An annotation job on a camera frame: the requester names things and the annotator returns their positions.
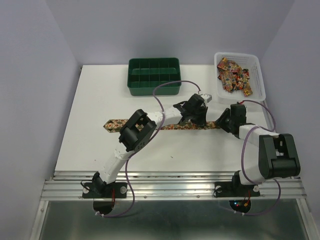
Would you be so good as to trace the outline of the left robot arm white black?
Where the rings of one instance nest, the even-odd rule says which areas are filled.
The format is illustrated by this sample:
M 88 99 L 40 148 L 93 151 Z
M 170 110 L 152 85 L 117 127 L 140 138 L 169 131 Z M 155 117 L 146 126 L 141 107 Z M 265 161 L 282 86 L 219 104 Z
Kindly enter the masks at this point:
M 138 109 L 119 131 L 118 144 L 114 154 L 106 161 L 102 170 L 92 177 L 93 189 L 100 197 L 111 193 L 111 184 L 116 181 L 121 168 L 137 152 L 154 138 L 162 127 L 182 125 L 191 122 L 197 127 L 207 125 L 207 104 L 212 100 L 210 94 L 193 94 L 189 100 L 182 101 L 161 111 L 145 112 Z

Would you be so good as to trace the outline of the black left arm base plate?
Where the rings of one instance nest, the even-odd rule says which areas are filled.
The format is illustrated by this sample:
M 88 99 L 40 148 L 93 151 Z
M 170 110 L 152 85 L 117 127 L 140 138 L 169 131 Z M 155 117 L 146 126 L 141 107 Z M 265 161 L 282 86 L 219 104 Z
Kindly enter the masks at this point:
M 126 182 L 113 182 L 104 186 L 102 190 L 92 182 L 80 183 L 83 187 L 82 198 L 84 199 L 125 199 L 127 197 L 128 184 Z

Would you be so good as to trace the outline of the paisley flamingo patterned tie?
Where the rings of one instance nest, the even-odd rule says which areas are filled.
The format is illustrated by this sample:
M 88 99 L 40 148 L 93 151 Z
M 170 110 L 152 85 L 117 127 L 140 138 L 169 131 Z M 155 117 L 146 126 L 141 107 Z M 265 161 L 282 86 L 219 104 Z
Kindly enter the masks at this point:
M 127 119 L 110 119 L 104 124 L 104 129 L 109 133 L 118 133 L 125 125 Z M 198 126 L 194 123 L 183 122 L 179 124 L 169 124 L 161 128 L 161 130 L 213 130 L 219 129 L 214 121 L 207 121 L 205 126 Z

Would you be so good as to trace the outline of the white perforated plastic basket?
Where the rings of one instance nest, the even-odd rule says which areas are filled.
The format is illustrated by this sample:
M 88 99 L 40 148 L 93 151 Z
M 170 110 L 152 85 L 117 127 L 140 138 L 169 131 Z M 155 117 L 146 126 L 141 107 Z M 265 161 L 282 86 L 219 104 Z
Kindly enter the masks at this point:
M 252 89 L 252 95 L 245 97 L 242 91 L 227 92 L 223 89 L 222 81 L 218 79 L 218 68 L 215 68 L 216 92 L 218 100 L 226 103 L 233 101 L 252 100 L 263 102 L 266 99 L 266 91 L 261 71 L 260 61 L 257 56 L 245 53 L 235 52 L 217 52 L 214 55 L 214 64 L 218 63 L 225 57 L 228 60 L 235 61 L 242 69 L 248 69 L 249 84 Z

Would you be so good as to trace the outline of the green divided plastic tray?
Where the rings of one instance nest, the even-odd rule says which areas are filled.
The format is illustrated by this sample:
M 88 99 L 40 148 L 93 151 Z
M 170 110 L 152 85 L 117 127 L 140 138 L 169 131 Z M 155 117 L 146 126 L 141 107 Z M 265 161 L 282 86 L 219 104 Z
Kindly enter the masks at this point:
M 151 96 L 156 87 L 165 83 L 169 85 L 156 90 L 156 95 L 177 95 L 180 81 L 180 61 L 176 57 L 132 58 L 128 62 L 127 87 L 132 96 Z

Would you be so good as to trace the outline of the aluminium mounting rail frame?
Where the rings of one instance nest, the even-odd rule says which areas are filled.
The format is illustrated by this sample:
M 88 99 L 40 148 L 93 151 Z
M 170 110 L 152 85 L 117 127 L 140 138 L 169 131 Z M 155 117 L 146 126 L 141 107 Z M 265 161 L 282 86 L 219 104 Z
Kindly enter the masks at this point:
M 157 107 L 150 98 L 127 101 L 74 101 L 53 177 L 44 183 L 31 232 L 33 240 L 317 240 L 319 233 L 299 178 L 267 181 L 252 212 L 277 207 L 261 216 L 240 216 L 228 200 L 213 195 L 216 182 L 229 181 L 240 169 L 243 142 L 222 130 L 162 131 L 129 163 L 133 187 L 118 199 L 115 212 L 126 217 L 95 216 L 93 201 L 82 197 L 89 180 L 113 153 L 117 135 L 104 130 L 111 118 L 127 118 L 135 104 Z

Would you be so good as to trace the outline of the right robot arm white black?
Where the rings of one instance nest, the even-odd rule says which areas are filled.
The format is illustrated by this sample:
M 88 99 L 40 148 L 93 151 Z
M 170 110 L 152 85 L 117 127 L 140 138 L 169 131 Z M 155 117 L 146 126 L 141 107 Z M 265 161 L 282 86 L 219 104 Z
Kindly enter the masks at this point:
M 266 180 L 296 177 L 301 172 L 294 137 L 248 123 L 246 113 L 243 104 L 232 104 L 215 121 L 220 129 L 243 140 L 241 169 L 234 173 L 231 181 L 216 183 L 218 194 L 231 192 L 241 197 Z M 249 166 L 245 166 L 245 148 L 248 143 L 257 147 L 258 157 Z

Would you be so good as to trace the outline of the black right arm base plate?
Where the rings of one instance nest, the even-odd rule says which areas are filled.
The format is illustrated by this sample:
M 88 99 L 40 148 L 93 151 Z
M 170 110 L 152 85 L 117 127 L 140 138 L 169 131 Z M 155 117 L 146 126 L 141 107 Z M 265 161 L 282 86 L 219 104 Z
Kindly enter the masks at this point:
M 244 198 L 260 197 L 260 191 L 254 191 L 254 185 L 234 186 L 231 181 L 218 181 L 215 183 L 213 196 L 216 198 Z

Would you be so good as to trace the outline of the colourful patterned tie in basket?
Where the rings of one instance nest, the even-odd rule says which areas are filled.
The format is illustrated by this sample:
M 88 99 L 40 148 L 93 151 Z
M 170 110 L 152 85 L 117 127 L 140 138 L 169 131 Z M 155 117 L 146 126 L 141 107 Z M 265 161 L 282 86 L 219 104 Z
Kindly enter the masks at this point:
M 250 73 L 247 68 L 240 67 L 235 61 L 223 57 L 217 64 L 218 79 L 228 93 L 242 91 L 245 97 L 253 94 L 249 83 Z

